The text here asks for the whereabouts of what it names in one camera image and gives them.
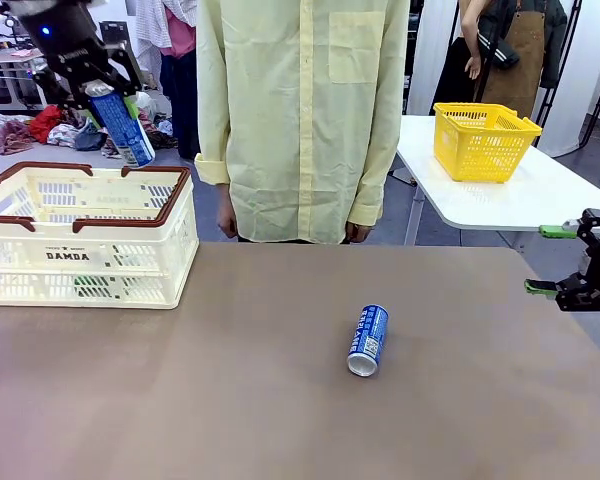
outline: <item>black jacket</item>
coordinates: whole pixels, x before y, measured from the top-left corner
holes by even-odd
[[[478,22],[480,34],[478,37],[480,51],[484,57],[489,52],[490,42],[494,31],[498,27],[498,14],[505,9],[504,24],[499,32],[499,40],[493,65],[507,69],[515,65],[520,57],[504,41],[509,33],[509,28],[516,13],[516,0],[496,0],[485,10]],[[520,11],[544,12],[546,4],[546,17],[544,21],[544,69],[542,71],[543,88],[555,88],[558,85],[560,57],[562,55],[562,42],[567,32],[567,15],[564,13],[560,0],[522,0]]]

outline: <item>shopping basket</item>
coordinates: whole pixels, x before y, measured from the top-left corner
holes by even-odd
[[[506,182],[542,133],[502,105],[436,103],[434,109],[436,158],[459,182]]]
[[[0,175],[0,305],[174,308],[197,247],[188,168]]]

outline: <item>shirt placket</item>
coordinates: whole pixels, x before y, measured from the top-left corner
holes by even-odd
[[[313,181],[313,0],[300,2],[300,185],[298,236],[311,238]]]

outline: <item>brown apron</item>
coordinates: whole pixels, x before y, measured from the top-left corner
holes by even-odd
[[[542,65],[544,63],[545,13],[517,11],[506,41],[520,56],[520,61],[508,70],[491,68],[482,103],[504,105],[518,112],[519,117],[531,117]]]

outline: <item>white plastic basket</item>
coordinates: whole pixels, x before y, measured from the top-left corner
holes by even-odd
[[[188,168],[0,175],[0,305],[175,308],[198,243]]]

